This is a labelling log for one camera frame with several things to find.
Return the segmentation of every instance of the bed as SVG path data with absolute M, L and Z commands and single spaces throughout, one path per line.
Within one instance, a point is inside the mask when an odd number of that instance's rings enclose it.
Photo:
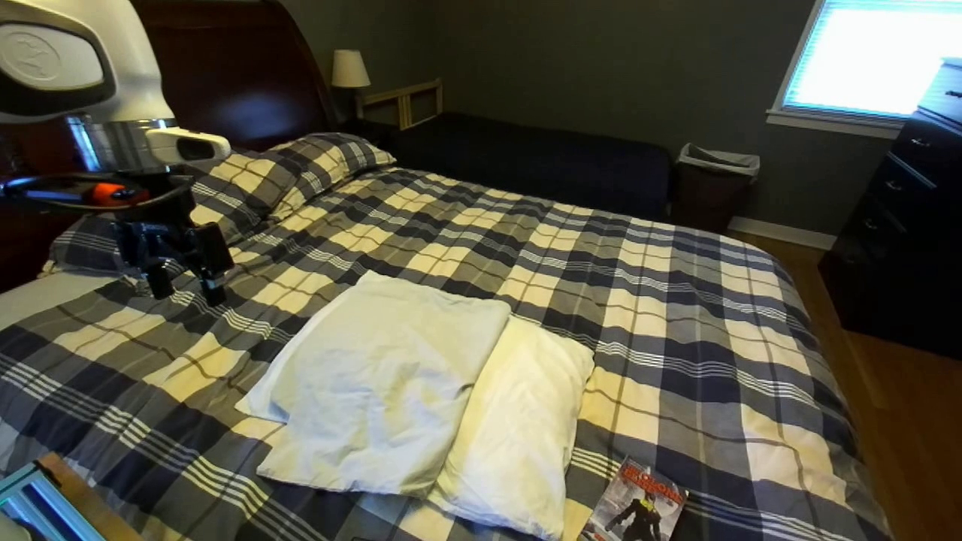
M 221 49 L 249 43 L 249 24 L 299 35 L 276 4 L 147 4 L 145 19 L 165 39 L 161 63 L 182 70 L 168 85 L 194 85 L 178 51 L 203 35 Z M 301 39 L 272 44 L 272 58 L 309 59 Z M 221 58 L 190 58 L 215 82 Z M 231 70 L 252 72 L 242 54 Z M 268 109 L 233 123 L 209 110 L 249 101 L 242 82 L 203 87 L 202 110 L 168 90 L 182 123 L 252 147 L 194 190 L 236 260 L 221 306 L 203 306 L 190 277 L 168 300 L 135 288 L 96 220 L 55 242 L 47 277 L 0 298 L 0 472 L 55 451 L 145 539 L 519 539 L 421 495 L 257 475 L 276 423 L 241 415 L 236 398 L 313 311 L 383 272 L 501 300 L 591 352 L 561 467 L 561 539 L 576 539 L 623 458 L 688 490 L 677 539 L 886 539 L 839 384 L 767 253 L 400 168 L 365 139 L 324 133 L 324 85 L 313 63 L 299 70 L 301 92 L 283 98 L 269 87 L 291 70 L 252 79 Z M 516 490 L 511 475 L 496 479 L 504 497 Z
M 449 178 L 668 220 L 671 154 L 657 145 L 568 130 L 537 130 L 445 110 L 443 79 L 360 97 L 360 110 L 386 113 L 400 130 L 386 145 L 400 165 Z

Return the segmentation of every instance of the gray wall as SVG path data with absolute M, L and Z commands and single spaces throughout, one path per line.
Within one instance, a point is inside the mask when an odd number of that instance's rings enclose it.
M 329 82 L 333 49 L 365 51 L 372 90 L 425 82 L 438 72 L 431 0 L 280 4 L 299 20 Z
M 748 217 L 839 232 L 886 140 L 767 127 L 811 0 L 432 0 L 455 110 L 748 150 Z

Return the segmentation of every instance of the dark dresser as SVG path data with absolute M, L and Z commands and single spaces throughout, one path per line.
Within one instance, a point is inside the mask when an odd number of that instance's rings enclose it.
M 962 357 L 962 59 L 932 82 L 822 272 L 846 326 Z

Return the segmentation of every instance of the robotic manipulator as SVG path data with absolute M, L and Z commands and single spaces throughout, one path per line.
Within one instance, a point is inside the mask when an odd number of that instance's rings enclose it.
M 190 165 L 231 154 L 218 135 L 178 130 L 149 39 L 129 0 L 0 0 L 0 123 L 64 116 L 86 170 L 11 178 L 0 207 L 113 212 L 118 245 L 153 298 L 165 260 L 221 302 L 233 268 L 215 225 L 192 225 Z

